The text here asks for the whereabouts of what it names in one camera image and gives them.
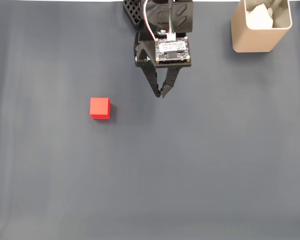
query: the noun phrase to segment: connector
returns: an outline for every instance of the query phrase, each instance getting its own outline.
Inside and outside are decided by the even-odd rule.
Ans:
[[[168,42],[170,42],[170,41],[175,41],[175,40],[176,40],[176,33],[168,33],[168,34],[166,35],[166,40],[167,40]]]

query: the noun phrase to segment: gray fabric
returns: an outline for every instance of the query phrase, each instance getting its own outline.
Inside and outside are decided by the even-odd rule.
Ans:
[[[0,4],[0,240],[300,240],[300,2],[261,54],[236,5],[194,4],[162,100],[121,2]]]

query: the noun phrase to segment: wire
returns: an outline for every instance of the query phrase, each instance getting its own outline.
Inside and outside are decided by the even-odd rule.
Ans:
[[[144,21],[145,21],[145,25],[148,28],[149,32],[151,33],[151,36],[152,36],[153,40],[156,41],[156,37],[155,37],[154,33],[152,32],[152,30],[149,26],[149,22],[148,22],[148,18],[147,18],[147,13],[146,13],[147,3],[148,3],[148,0],[145,0],[144,4],[143,4],[143,18],[144,18]]]
[[[174,33],[174,28],[172,26],[172,8],[174,5],[174,1],[173,0],[168,0],[168,9],[169,9],[169,33],[173,34]]]

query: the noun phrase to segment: red block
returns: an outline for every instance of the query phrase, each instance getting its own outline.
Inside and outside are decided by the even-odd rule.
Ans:
[[[110,119],[111,103],[108,97],[91,97],[90,116],[93,119]]]

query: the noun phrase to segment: black mount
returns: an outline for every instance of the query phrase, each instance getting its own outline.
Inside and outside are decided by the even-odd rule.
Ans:
[[[143,16],[144,2],[145,0],[123,1],[123,9],[137,30],[140,30],[145,25]],[[155,37],[158,39],[166,38],[165,35],[158,34],[157,30],[168,31],[168,0],[149,0],[146,6],[146,14]],[[172,25],[177,38],[184,38],[186,33],[192,31],[192,0],[175,0],[173,2]],[[135,65],[142,69],[157,98],[164,98],[172,89],[181,68],[191,66],[191,61],[156,61],[155,42],[146,28],[145,31],[137,32],[135,35],[134,59]],[[160,90],[157,83],[156,68],[167,68],[165,81]]]

